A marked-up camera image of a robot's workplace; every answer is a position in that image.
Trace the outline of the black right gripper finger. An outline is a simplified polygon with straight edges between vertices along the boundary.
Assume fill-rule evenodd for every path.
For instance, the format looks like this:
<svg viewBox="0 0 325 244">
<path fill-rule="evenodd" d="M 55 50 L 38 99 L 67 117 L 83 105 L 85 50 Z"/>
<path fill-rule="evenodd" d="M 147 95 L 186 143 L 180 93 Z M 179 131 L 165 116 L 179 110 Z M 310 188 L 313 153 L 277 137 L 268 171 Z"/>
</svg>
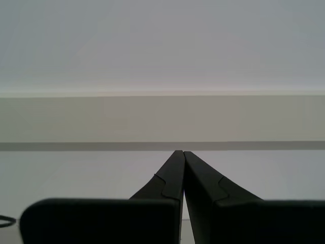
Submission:
<svg viewBox="0 0 325 244">
<path fill-rule="evenodd" d="M 24 243 L 179 243 L 185 156 L 172 153 L 129 199 L 45 199 L 22 214 Z"/>
<path fill-rule="evenodd" d="M 184 152 L 195 243 L 324 243 L 324 201 L 263 200 Z"/>
</svg>

